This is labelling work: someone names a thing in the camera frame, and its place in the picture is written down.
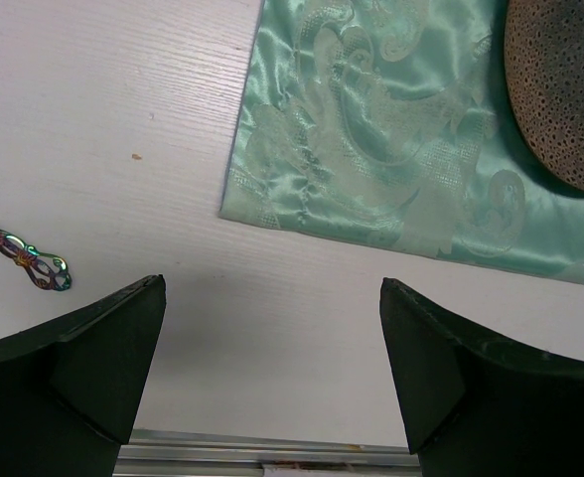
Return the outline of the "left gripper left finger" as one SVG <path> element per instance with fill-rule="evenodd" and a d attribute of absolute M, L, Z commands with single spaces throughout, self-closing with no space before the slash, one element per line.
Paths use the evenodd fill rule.
<path fill-rule="evenodd" d="M 144 277 L 0 339 L 0 476 L 109 476 L 129 442 L 166 309 Z"/>

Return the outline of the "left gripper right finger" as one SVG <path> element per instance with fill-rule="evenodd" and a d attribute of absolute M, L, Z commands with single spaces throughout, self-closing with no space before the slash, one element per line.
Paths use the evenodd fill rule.
<path fill-rule="evenodd" d="M 511 339 L 401 281 L 379 314 L 409 451 L 426 476 L 584 476 L 584 361 Z"/>

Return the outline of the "brown speckled ceramic plate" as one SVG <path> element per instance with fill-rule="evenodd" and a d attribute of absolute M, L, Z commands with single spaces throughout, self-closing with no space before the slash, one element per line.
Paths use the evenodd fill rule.
<path fill-rule="evenodd" d="M 584 1 L 511 1 L 504 62 L 524 141 L 553 176 L 584 192 Z"/>

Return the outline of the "iridescent ornate fork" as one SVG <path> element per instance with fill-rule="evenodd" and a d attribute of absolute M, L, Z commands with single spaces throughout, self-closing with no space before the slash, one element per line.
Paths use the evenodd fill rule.
<path fill-rule="evenodd" d="M 72 288 L 73 278 L 64 258 L 39 251 L 34 245 L 2 229 L 0 253 L 22 268 L 31 282 L 42 290 L 64 292 Z"/>

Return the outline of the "green satin patterned cloth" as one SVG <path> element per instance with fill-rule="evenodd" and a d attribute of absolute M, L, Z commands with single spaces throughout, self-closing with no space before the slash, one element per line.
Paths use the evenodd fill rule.
<path fill-rule="evenodd" d="M 220 215 L 584 284 L 584 193 L 511 112 L 504 1 L 265 1 Z"/>

